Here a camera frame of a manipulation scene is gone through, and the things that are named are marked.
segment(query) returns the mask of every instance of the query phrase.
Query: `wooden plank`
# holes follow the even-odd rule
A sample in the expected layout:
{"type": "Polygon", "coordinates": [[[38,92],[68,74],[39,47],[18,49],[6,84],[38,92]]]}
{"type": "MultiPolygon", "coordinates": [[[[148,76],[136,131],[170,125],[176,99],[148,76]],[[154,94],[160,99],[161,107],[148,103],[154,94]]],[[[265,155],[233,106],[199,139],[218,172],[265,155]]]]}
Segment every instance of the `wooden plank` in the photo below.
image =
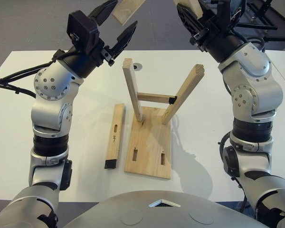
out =
{"type": "Polygon", "coordinates": [[[124,104],[116,104],[113,113],[109,144],[106,152],[105,169],[115,169],[118,159],[122,130],[124,127],[124,104]]]}
{"type": "Polygon", "coordinates": [[[205,70],[203,65],[195,65],[188,77],[181,85],[179,91],[176,96],[177,99],[174,104],[171,104],[166,109],[165,113],[162,115],[162,124],[167,124],[180,108],[180,106],[184,103],[187,97],[190,95],[192,90],[197,86],[200,80],[204,77],[205,70]]]}
{"type": "Polygon", "coordinates": [[[123,0],[115,7],[113,16],[124,25],[144,2],[145,0],[123,0]]]}
{"type": "Polygon", "coordinates": [[[136,77],[135,77],[135,71],[133,66],[133,61],[131,58],[125,58],[123,61],[123,73],[125,80],[127,82],[130,98],[132,101],[134,113],[136,116],[137,121],[142,121],[142,107],[141,103],[137,98],[137,83],[136,83],[136,77]]]}
{"type": "Polygon", "coordinates": [[[175,5],[182,4],[192,10],[192,12],[200,19],[203,16],[203,10],[199,4],[199,0],[173,0],[175,5]]]}
{"type": "Polygon", "coordinates": [[[171,178],[171,126],[162,124],[164,111],[142,107],[143,121],[133,118],[125,172],[171,178]]]}
{"type": "Polygon", "coordinates": [[[161,94],[145,94],[145,93],[137,93],[137,98],[140,101],[151,101],[151,102],[166,103],[166,104],[173,103],[176,100],[175,96],[161,95],[161,94]]]}

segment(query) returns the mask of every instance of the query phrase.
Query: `table surface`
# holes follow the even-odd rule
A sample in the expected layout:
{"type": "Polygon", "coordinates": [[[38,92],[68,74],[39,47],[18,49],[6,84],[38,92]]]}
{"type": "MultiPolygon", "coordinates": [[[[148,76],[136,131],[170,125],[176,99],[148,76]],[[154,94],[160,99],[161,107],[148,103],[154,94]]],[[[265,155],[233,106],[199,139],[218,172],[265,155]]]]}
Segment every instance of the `table surface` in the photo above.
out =
{"type": "MultiPolygon", "coordinates": [[[[0,77],[48,62],[54,51],[12,52],[0,67],[0,77]]],[[[277,110],[272,136],[272,174],[285,178],[285,52],[267,51],[273,75],[284,99],[277,110]]],[[[60,201],[98,202],[134,190],[172,190],[212,201],[238,201],[243,192],[224,172],[218,141],[232,129],[232,104],[218,64],[200,51],[124,51],[112,67],[104,63],[80,86],[74,101],[69,134],[73,176],[60,201]],[[125,57],[143,68],[136,72],[138,91],[175,95],[195,64],[205,76],[171,123],[172,174],[161,179],[124,172],[133,109],[122,71],[125,57]],[[115,170],[105,170],[105,155],[114,105],[125,103],[126,117],[120,158],[115,170]]],[[[33,90],[32,77],[15,83],[33,90]]],[[[28,185],[34,99],[0,89],[0,199],[10,200],[28,185]]],[[[144,106],[166,104],[143,102],[144,106]]]]}

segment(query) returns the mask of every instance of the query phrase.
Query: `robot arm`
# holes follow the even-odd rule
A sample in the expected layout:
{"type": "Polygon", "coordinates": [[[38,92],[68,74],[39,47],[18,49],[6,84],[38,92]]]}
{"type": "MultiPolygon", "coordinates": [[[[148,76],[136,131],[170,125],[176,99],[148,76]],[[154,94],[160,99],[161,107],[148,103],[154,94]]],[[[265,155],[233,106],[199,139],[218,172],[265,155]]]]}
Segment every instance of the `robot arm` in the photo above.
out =
{"type": "Polygon", "coordinates": [[[68,160],[73,101],[80,85],[96,67],[114,59],[128,45],[134,22],[117,38],[113,48],[99,38],[100,26],[111,14],[117,0],[109,0],[88,17],[82,11],[69,14],[67,33],[73,47],[58,50],[53,63],[34,78],[36,100],[31,110],[34,147],[31,150],[29,187],[22,190],[0,213],[0,227],[55,228],[58,196],[71,181],[72,161],[68,160]]]}
{"type": "Polygon", "coordinates": [[[220,146],[225,172],[243,188],[256,212],[256,218],[269,227],[285,228],[285,180],[272,176],[271,130],[276,109],[283,100],[280,85],[271,74],[271,62],[234,31],[245,11],[245,1],[218,1],[215,15],[202,0],[203,16],[177,5],[184,26],[191,33],[191,44],[209,52],[223,74],[233,104],[231,146],[220,146]]]}

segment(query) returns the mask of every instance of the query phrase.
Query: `wooden board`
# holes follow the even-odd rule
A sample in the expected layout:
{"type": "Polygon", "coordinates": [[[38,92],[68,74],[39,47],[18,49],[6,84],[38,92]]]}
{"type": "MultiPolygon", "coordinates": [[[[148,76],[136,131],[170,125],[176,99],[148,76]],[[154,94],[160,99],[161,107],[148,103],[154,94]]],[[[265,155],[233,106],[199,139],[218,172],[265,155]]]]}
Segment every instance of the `wooden board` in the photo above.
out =
{"type": "Polygon", "coordinates": [[[131,58],[125,58],[123,61],[123,74],[127,82],[131,102],[133,105],[135,117],[137,121],[141,121],[143,118],[141,103],[137,98],[137,83],[135,77],[135,71],[133,61],[131,58]]]}
{"type": "Polygon", "coordinates": [[[112,125],[109,136],[108,149],[105,158],[105,169],[116,168],[122,130],[124,127],[124,104],[116,104],[113,113],[112,125]]]}
{"type": "Polygon", "coordinates": [[[124,25],[144,2],[145,0],[123,0],[114,9],[113,16],[124,25]]]}
{"type": "Polygon", "coordinates": [[[179,91],[177,92],[176,96],[177,99],[174,104],[169,105],[166,109],[165,113],[162,115],[162,123],[167,124],[170,122],[171,118],[180,108],[180,106],[184,103],[187,97],[190,95],[192,90],[197,86],[200,80],[205,75],[205,69],[203,65],[197,64],[193,67],[190,71],[188,77],[181,85],[179,91]]]}
{"type": "Polygon", "coordinates": [[[140,101],[150,101],[157,103],[169,104],[174,102],[176,97],[170,95],[161,95],[161,94],[146,94],[146,93],[137,93],[137,98],[140,101]]]}
{"type": "Polygon", "coordinates": [[[175,5],[182,4],[192,10],[192,12],[200,19],[203,16],[203,10],[199,4],[199,0],[173,0],[175,5]]]}
{"type": "Polygon", "coordinates": [[[164,111],[142,107],[143,120],[133,117],[125,172],[171,178],[171,126],[162,124],[164,111]]]}

